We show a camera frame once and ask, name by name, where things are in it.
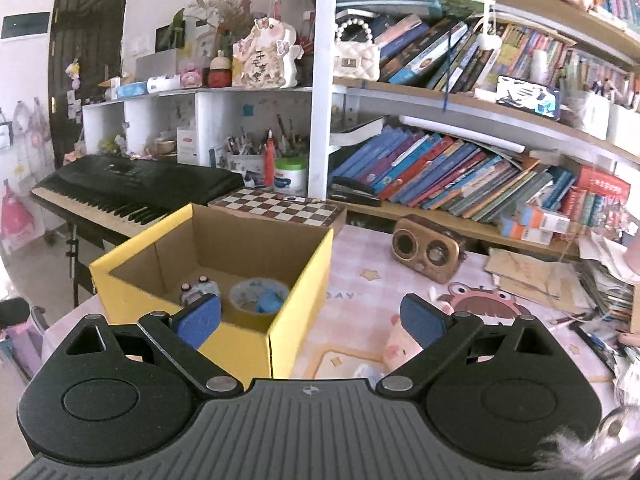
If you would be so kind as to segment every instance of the yellow box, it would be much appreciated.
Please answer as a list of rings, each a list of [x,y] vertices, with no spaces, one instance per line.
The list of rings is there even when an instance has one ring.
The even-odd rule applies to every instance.
[[[332,229],[238,218],[187,205],[91,264],[113,324],[154,310],[180,310],[180,285],[205,274],[220,286],[222,322],[199,351],[248,386],[253,378],[289,377],[329,279]],[[290,293],[275,318],[233,307],[233,285],[272,278]]]

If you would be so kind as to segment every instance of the white figurine with butterflies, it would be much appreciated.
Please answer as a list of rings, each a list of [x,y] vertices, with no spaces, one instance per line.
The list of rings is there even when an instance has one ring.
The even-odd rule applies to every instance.
[[[249,36],[234,44],[233,86],[248,89],[290,88],[296,80],[296,30],[273,18],[255,20]]]

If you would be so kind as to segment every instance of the red glue bottle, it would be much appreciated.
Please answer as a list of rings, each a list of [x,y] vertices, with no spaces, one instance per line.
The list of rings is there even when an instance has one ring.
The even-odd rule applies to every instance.
[[[269,130],[267,142],[264,145],[264,185],[273,189],[273,177],[275,174],[276,147],[273,142],[273,132]]]

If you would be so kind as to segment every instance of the brown speaker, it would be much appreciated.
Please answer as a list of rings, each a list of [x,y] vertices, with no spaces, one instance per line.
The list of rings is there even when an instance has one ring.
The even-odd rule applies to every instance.
[[[465,239],[418,215],[396,222],[392,241],[396,260],[437,283],[447,283],[465,259]]]

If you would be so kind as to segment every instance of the cartoon character print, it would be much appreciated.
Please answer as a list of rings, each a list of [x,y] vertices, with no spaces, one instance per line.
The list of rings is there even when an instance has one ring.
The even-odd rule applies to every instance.
[[[382,354],[382,362],[389,372],[401,367],[422,351],[422,347],[402,327],[398,314],[392,316],[391,325],[393,328]]]
[[[303,52],[302,47],[289,40],[295,41],[295,32],[284,23],[273,18],[255,20],[251,34],[234,45],[234,71],[239,73],[235,86],[255,89],[290,86],[288,74],[295,70],[294,59],[299,59]]]
[[[513,294],[499,288],[489,290],[456,282],[449,285],[449,292],[450,294],[440,295],[438,300],[449,303],[454,312],[470,312],[484,319],[516,319],[518,316],[530,315],[529,310],[516,303]]]

